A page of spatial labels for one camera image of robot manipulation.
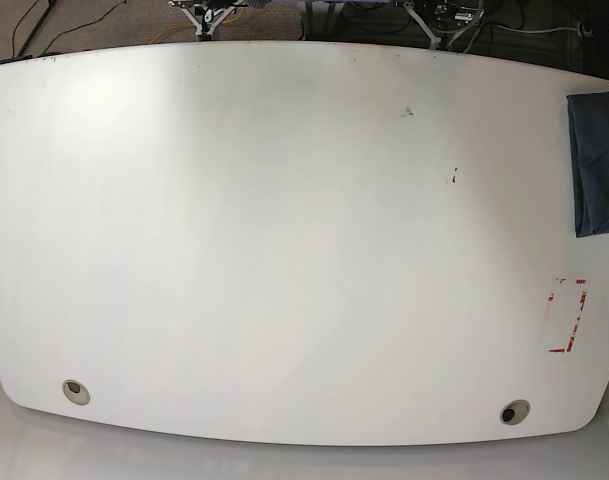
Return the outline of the black tripod stand leg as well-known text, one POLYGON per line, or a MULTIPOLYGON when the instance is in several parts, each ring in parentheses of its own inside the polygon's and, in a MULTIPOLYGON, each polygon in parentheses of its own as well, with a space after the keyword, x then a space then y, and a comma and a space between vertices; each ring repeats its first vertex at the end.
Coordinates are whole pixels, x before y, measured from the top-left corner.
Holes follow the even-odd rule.
POLYGON ((27 53, 27 50, 32 45, 37 34, 42 30, 43 25, 47 21, 47 19, 52 14, 54 8, 58 5, 58 0, 47 0, 44 11, 41 13, 40 17, 37 19, 35 25, 32 27, 25 40, 21 44, 19 48, 16 47, 16 35, 17 31, 22 24, 22 22, 26 19, 26 17, 34 10, 34 8, 39 4, 39 1, 34 1, 31 6, 26 10, 26 12, 22 15, 22 17, 18 20, 16 26, 14 27, 12 37, 11 37, 11 47, 13 58, 19 59, 20 57, 24 57, 27 53))

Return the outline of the red tape rectangle marking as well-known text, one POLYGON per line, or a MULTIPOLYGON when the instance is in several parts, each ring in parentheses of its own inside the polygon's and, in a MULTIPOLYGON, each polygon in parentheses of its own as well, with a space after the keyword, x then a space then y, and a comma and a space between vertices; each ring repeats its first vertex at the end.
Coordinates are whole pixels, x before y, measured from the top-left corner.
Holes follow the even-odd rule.
POLYGON ((584 279, 556 279, 547 300, 543 344, 548 353, 571 351, 586 302, 584 279))

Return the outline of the dark blue t-shirt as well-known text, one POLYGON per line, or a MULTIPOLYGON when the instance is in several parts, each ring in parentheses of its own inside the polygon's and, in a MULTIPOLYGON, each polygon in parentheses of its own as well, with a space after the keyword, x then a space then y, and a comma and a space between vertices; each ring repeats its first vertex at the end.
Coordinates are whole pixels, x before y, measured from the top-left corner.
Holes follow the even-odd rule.
POLYGON ((578 238, 609 233, 609 92, 567 97, 578 238))

